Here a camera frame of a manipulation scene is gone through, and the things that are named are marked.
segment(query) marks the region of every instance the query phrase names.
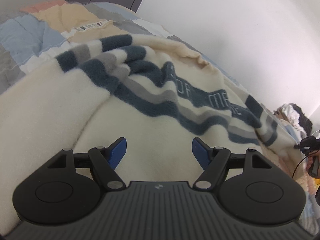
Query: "bed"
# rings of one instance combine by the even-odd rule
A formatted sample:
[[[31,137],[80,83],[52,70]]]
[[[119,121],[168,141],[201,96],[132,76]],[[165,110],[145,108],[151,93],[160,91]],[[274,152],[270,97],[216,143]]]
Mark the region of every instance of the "bed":
[[[0,15],[0,94],[7,95],[16,83],[25,79],[30,73],[79,44],[129,33],[148,34],[181,42],[198,53],[191,45],[169,33],[161,25],[144,21],[133,11],[120,5],[107,2],[78,4],[63,0],[50,1]],[[239,97],[248,93],[212,60],[203,54],[201,57],[201,60],[219,69],[225,82],[236,88]],[[261,108],[261,111],[268,115],[267,119],[276,124],[278,134],[283,133],[284,137],[291,139],[291,143],[295,141],[289,123],[279,121],[263,105],[256,107]],[[263,143],[259,142],[258,146],[268,159],[288,175],[291,175],[292,167],[297,160],[302,158],[295,152],[294,160],[290,163],[288,158],[283,158],[281,154]],[[307,200],[299,223],[315,235],[319,231],[320,218],[320,208],[313,197],[316,192],[315,183],[302,168],[296,180],[303,187]]]

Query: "black cable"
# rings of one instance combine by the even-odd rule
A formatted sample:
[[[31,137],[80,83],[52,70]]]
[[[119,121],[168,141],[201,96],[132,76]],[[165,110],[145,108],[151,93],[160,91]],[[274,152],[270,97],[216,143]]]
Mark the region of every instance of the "black cable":
[[[309,157],[309,155],[307,155],[306,157],[304,157],[299,163],[298,163],[298,165],[296,166],[296,168],[294,169],[294,171],[293,171],[293,174],[292,174],[292,178],[293,178],[293,176],[294,176],[294,173],[296,172],[296,170],[297,170],[297,168],[298,168],[298,166],[303,162],[303,160],[305,160],[307,157]]]
[[[293,172],[293,174],[292,174],[292,178],[293,178],[294,173],[296,172],[298,166],[299,166],[307,157],[308,157],[308,156],[304,157],[304,158],[298,163],[298,165],[297,165],[296,168],[294,169],[294,172]]]

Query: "gray stripe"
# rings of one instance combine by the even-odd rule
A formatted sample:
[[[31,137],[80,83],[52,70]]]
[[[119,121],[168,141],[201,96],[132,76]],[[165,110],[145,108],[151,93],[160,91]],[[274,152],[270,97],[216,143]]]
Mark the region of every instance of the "gray stripe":
[[[79,45],[72,49],[73,53],[76,56],[78,65],[89,60],[91,58],[89,48],[86,44]]]
[[[113,25],[118,27],[119,29],[125,30],[129,33],[153,35],[149,31],[147,31],[144,27],[134,23],[132,20],[114,22]]]
[[[232,126],[232,125],[230,125],[228,127],[228,132],[234,133],[234,134],[242,136],[242,137],[250,138],[250,139],[257,138],[257,135],[255,132],[248,132],[246,130],[242,130],[241,128],[236,127],[236,126]]]
[[[125,67],[117,67],[110,75],[117,77],[121,82],[129,76],[129,69]]]
[[[95,57],[95,59],[101,61],[108,74],[111,74],[117,68],[117,58],[112,53],[104,52]]]
[[[0,94],[24,76],[25,73],[20,70],[10,52],[0,44]]]
[[[270,140],[271,136],[273,135],[273,130],[271,129],[271,124],[273,122],[273,119],[271,116],[267,115],[267,119],[266,119],[266,124],[268,127],[268,130],[266,131],[265,134],[260,135],[260,138],[263,142],[267,142],[268,140]]]
[[[113,20],[115,22],[126,20],[126,18],[124,18],[121,14],[109,12],[93,3],[85,4],[84,7],[86,7],[89,12],[93,13],[99,19],[106,19],[108,21]]]

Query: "circular indentation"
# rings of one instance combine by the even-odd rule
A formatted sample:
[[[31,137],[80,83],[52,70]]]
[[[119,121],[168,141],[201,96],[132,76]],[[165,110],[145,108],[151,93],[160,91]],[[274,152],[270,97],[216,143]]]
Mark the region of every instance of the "circular indentation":
[[[273,203],[283,196],[282,188],[271,182],[252,183],[245,191],[249,198],[260,203]]]
[[[211,183],[206,180],[200,180],[196,182],[196,187],[201,189],[207,189],[211,187]]]
[[[60,181],[48,182],[36,189],[36,196],[43,202],[57,203],[68,199],[72,195],[73,188]]]
[[[121,181],[113,180],[113,181],[109,181],[107,186],[112,189],[118,189],[123,187],[123,183]]]

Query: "blanket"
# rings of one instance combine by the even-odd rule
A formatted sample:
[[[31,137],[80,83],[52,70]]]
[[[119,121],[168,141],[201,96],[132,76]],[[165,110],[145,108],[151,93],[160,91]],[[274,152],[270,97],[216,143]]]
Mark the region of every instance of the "blanket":
[[[40,165],[62,148],[86,152],[120,136],[128,147],[116,172],[127,184],[192,185],[203,171],[191,151],[194,137],[233,153],[265,148],[291,174],[301,160],[276,120],[185,44],[143,34],[93,40],[0,96],[0,233],[18,223],[12,193]]]

